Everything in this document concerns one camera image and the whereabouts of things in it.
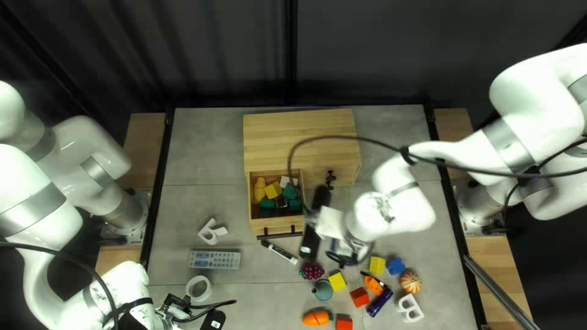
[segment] roll of tape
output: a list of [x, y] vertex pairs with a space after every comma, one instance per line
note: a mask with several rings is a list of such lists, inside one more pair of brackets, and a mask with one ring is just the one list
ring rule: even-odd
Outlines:
[[[205, 282], [206, 290], [203, 294], [195, 297], [194, 296], [194, 286], [200, 284], [201, 282]], [[192, 278], [187, 285], [185, 286], [185, 294], [191, 297], [191, 301], [193, 302], [200, 302], [208, 299], [210, 295], [212, 295], [212, 284], [210, 284], [210, 280], [207, 277], [198, 275]]]

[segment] black cable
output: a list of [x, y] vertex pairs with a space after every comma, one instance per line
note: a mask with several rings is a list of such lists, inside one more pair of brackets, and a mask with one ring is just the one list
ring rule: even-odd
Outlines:
[[[540, 170], [541, 168], [544, 167], [544, 165], [548, 164], [549, 161], [553, 160], [554, 158], [560, 156], [563, 152], [572, 149], [576, 146], [580, 146], [584, 143], [587, 143], [587, 139], [580, 139], [576, 142], [573, 142], [571, 144], [569, 144], [566, 148], [563, 148], [561, 150], [559, 150], [558, 152], [554, 153], [553, 155], [551, 155], [550, 157], [548, 157], [547, 159], [543, 160], [542, 163], [540, 163], [537, 166], [537, 170]], [[503, 206], [503, 210], [502, 210], [502, 222], [505, 224], [505, 216], [507, 215], [507, 210], [508, 210], [508, 204], [510, 203], [510, 198], [512, 197], [512, 195], [514, 194], [514, 191], [519, 187], [519, 183], [517, 183], [508, 193], [508, 195], [505, 198], [504, 201], [504, 206]]]
[[196, 315], [196, 316], [192, 316], [192, 317], [190, 317], [190, 318], [186, 318], [186, 319], [178, 319], [178, 318], [174, 317], [174, 318], [172, 318], [171, 320], [172, 320], [173, 322], [176, 322], [176, 323], [188, 323], [188, 322], [191, 322], [191, 321], [195, 321], [195, 320], [197, 320], [198, 318], [201, 318], [202, 316], [204, 316], [204, 315], [208, 314], [208, 313], [209, 313], [210, 311], [212, 311], [213, 309], [216, 309], [216, 307], [211, 307], [211, 308], [209, 308], [209, 309], [206, 309], [206, 310], [205, 310], [205, 311], [203, 311], [202, 313], [199, 313], [198, 315]]
[[196, 316], [191, 316], [189, 318], [186, 319], [178, 319], [176, 317], [174, 317], [173, 319], [171, 319], [174, 322], [177, 323], [188, 323], [191, 321], [195, 321], [198, 318], [201, 318], [203, 315], [208, 314], [210, 311], [212, 311], [213, 309], [216, 309], [220, 306], [226, 306], [226, 305], [232, 305], [234, 303], [236, 303], [237, 300], [236, 299], [232, 299], [232, 300], [227, 300], [227, 301], [223, 301], [223, 302], [215, 302], [213, 304], [208, 304], [208, 305], [190, 305], [191, 309], [204, 309], [207, 308], [205, 311], [203, 311], [202, 313], [199, 313]]
[[295, 150], [297, 148], [301, 147], [304, 144], [310, 143], [310, 142], [314, 142], [314, 141], [318, 141], [318, 140], [326, 140], [326, 139], [357, 140], [357, 141], [369, 142], [369, 143], [373, 143], [373, 144], [376, 144], [378, 146], [382, 146], [384, 148], [387, 148], [387, 149], [390, 149], [390, 150], [399, 152], [399, 153], [402, 154], [402, 156], [409, 156], [411, 158], [414, 158], [414, 159], [423, 161], [425, 163], [429, 163], [429, 164], [433, 164], [433, 165], [441, 166], [441, 167], [446, 167], [448, 169], [455, 169], [455, 170], [461, 170], [461, 171], [466, 171], [466, 172], [487, 174], [487, 175], [492, 175], [492, 176], [517, 177], [517, 178], [526, 178], [526, 179], [533, 179], [533, 178], [538, 178], [538, 177], [553, 178], [553, 177], [571, 176], [571, 175], [574, 175], [574, 174], [579, 174], [579, 173], [583, 173], [583, 172], [586, 172], [587, 171], [587, 167], [582, 167], [580, 169], [576, 169], [576, 170], [572, 170], [572, 171], [566, 171], [566, 172], [560, 172], [560, 173], [554, 173], [554, 174], [532, 174], [532, 173], [505, 173], [505, 172], [496, 172], [496, 171], [489, 171], [489, 170], [483, 170], [483, 169], [475, 169], [473, 167], [467, 167], [467, 166], [451, 165], [451, 164], [447, 164], [447, 163], [445, 163], [443, 161], [438, 161], [438, 160], [434, 160], [434, 159], [428, 159], [428, 158], [420, 157], [420, 156], [417, 156], [415, 154], [412, 154], [412, 153], [409, 153], [409, 152], [405, 152], [405, 150], [402, 150], [401, 148], [391, 146], [391, 145], [389, 145], [387, 143], [383, 143], [381, 141], [369, 139], [367, 137], [345, 136], [345, 135], [324, 135], [324, 136], [310, 137], [308, 139], [301, 140], [300, 142], [297, 142], [292, 147], [291, 151], [289, 152], [289, 157], [288, 157], [288, 174], [291, 176], [291, 163], [292, 163], [292, 158], [293, 158], [293, 155], [294, 155]]
[[225, 305], [231, 305], [236, 302], [237, 302], [236, 299], [232, 299], [232, 300], [226, 300], [223, 302], [215, 302], [213, 304], [208, 304], [208, 305], [190, 305], [190, 308], [191, 309], [204, 309], [204, 308], [210, 308], [210, 307], [220, 307], [220, 306], [225, 306]]
[[[112, 297], [112, 294], [110, 293], [110, 290], [108, 289], [108, 286], [106, 285], [104, 280], [102, 280], [102, 277], [100, 277], [100, 275], [98, 275], [98, 273], [96, 273], [96, 271], [92, 267], [86, 265], [85, 263], [81, 262], [77, 258], [75, 258], [71, 255], [68, 255], [64, 252], [55, 251], [55, 250], [51, 250], [48, 248], [38, 247], [35, 245], [29, 245], [29, 244], [0, 242], [0, 247], [22, 248], [25, 250], [44, 252], [44, 253], [52, 254], [52, 255], [59, 257], [61, 259], [69, 260], [69, 261], [73, 262], [74, 264], [77, 264], [78, 266], [82, 267], [85, 271], [90, 273], [96, 279], [96, 282], [98, 282], [98, 284], [100, 284], [100, 286], [104, 290], [104, 293], [106, 294], [106, 298], [108, 298], [108, 302], [110, 303], [110, 309], [112, 311], [116, 310], [116, 304], [114, 303], [114, 298]], [[118, 329], [118, 315], [116, 315], [116, 317], [112, 318], [112, 320], [114, 321], [114, 327], [112, 329], [114, 329], [114, 330]]]
[[104, 317], [104, 320], [102, 321], [102, 328], [106, 325], [106, 323], [112, 318], [113, 315], [120, 315], [120, 314], [125, 314], [130, 312], [131, 309], [135, 308], [136, 306], [140, 306], [140, 305], [144, 305], [144, 304], [153, 304], [153, 300], [149, 297], [145, 297], [145, 298], [139, 298], [135, 301], [132, 302], [127, 302], [125, 304], [122, 304], [120, 307], [116, 308], [115, 311], [110, 311], [108, 314], [106, 314], [106, 317]]

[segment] blue block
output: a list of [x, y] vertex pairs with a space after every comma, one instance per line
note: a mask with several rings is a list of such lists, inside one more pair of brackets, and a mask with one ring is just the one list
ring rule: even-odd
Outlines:
[[403, 264], [401, 258], [395, 258], [387, 262], [387, 270], [391, 275], [399, 275], [401, 272], [406, 270], [406, 265]]

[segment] gray tile floor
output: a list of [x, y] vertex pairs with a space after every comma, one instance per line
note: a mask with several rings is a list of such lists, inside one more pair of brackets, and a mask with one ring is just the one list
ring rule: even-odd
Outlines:
[[[352, 107], [357, 134], [401, 146], [429, 140], [421, 106]], [[405, 324], [388, 303], [376, 318], [365, 308], [355, 308], [349, 289], [361, 286], [359, 269], [368, 264], [343, 270], [348, 287], [335, 293], [328, 302], [320, 302], [310, 293], [312, 284], [297, 275], [299, 267], [262, 248], [248, 224], [247, 187], [242, 163], [242, 115], [255, 112], [284, 111], [276, 108], [178, 109], [171, 138], [165, 186], [155, 229], [149, 266], [150, 292], [156, 304], [168, 292], [183, 295], [185, 284], [195, 275], [206, 275], [214, 293], [207, 302], [237, 299], [222, 307], [231, 329], [304, 329], [303, 313], [314, 307], [327, 307], [334, 313], [349, 314], [353, 329], [474, 329], [475, 320], [453, 236], [446, 201], [436, 168], [426, 165], [413, 170], [420, 186], [437, 213], [432, 228], [418, 233], [399, 234], [376, 242], [375, 252], [399, 255], [408, 267], [423, 279], [416, 294], [426, 317]], [[363, 166], [352, 187], [334, 192], [332, 207], [350, 210], [352, 201], [371, 190], [372, 171], [393, 152], [361, 144]], [[308, 190], [310, 199], [312, 191]], [[214, 217], [229, 234], [221, 237], [218, 248], [239, 248], [242, 253], [238, 271], [202, 271], [187, 268], [190, 248], [209, 247], [197, 232]], [[300, 237], [274, 241], [290, 252], [297, 252]], [[330, 242], [321, 245], [323, 251]], [[320, 252], [327, 272], [336, 264]], [[401, 297], [397, 277], [381, 276]], [[199, 329], [200, 322], [184, 325]]]

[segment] wooden crate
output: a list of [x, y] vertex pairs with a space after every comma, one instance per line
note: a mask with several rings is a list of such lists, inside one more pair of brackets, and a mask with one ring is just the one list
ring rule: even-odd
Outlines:
[[[273, 218], [257, 218], [255, 215], [259, 211], [259, 202], [255, 200], [253, 195], [253, 188], [258, 177], [264, 177], [267, 182], [279, 180], [281, 176], [288, 176], [287, 170], [273, 170], [273, 171], [257, 171], [249, 172], [247, 175], [247, 183], [249, 185], [249, 224], [253, 229], [255, 235], [265, 235], [265, 228], [267, 228], [267, 234], [283, 234], [290, 233], [291, 226], [295, 226], [295, 231], [300, 232], [303, 230], [303, 214], [300, 210], [297, 215], [290, 215], [286, 217], [273, 217]], [[298, 190], [301, 193], [301, 198], [304, 200], [305, 194], [303, 190], [303, 174], [300, 169], [292, 169], [292, 176], [298, 179]]]
[[[255, 219], [253, 185], [259, 176], [287, 176], [291, 148], [309, 137], [355, 136], [352, 109], [260, 113], [243, 116], [244, 171], [249, 184], [249, 223], [259, 238], [303, 230], [303, 215]], [[292, 161], [300, 176], [300, 191], [324, 184], [328, 170], [338, 178], [333, 186], [351, 186], [361, 167], [359, 144], [354, 140], [320, 140], [301, 146]]]

